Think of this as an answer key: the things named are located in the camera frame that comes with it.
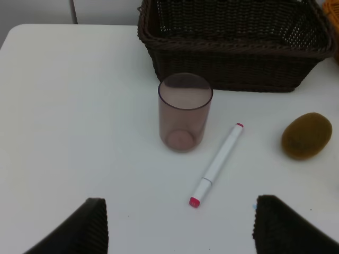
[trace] wall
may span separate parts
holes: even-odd
[[[69,0],[0,0],[0,47],[11,28],[26,23],[72,24]]]
[[[142,0],[74,0],[79,24],[136,25]]]

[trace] wicker basket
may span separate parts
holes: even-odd
[[[139,10],[159,80],[192,72],[214,89],[290,92],[336,49],[314,0],[143,0]]]
[[[323,3],[323,9],[329,21],[334,26],[336,41],[339,42],[339,0],[326,0]],[[339,52],[336,51],[335,60],[339,63]]]

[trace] marker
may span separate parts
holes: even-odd
[[[217,179],[224,162],[232,151],[232,148],[234,147],[237,139],[243,131],[243,128],[244,126],[241,123],[237,123],[233,127],[233,130],[221,146],[219,152],[215,156],[204,177],[201,178],[200,184],[198,185],[197,189],[194,192],[194,195],[190,199],[190,205],[194,208],[198,208],[200,202],[202,202],[203,198],[212,187],[212,184]]]

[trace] white table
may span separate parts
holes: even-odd
[[[190,153],[158,137],[159,81],[135,26],[21,25],[0,50],[0,253],[22,253],[88,197],[108,205],[109,253],[255,253],[258,195],[274,194],[339,240],[339,67],[292,93],[215,91]],[[308,112],[332,139],[294,161],[280,136]],[[230,128],[245,131],[198,209],[188,205]]]

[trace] translucent brown cup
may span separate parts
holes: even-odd
[[[158,93],[162,141],[174,151],[192,150],[203,138],[213,89],[202,77],[179,73],[165,78]]]

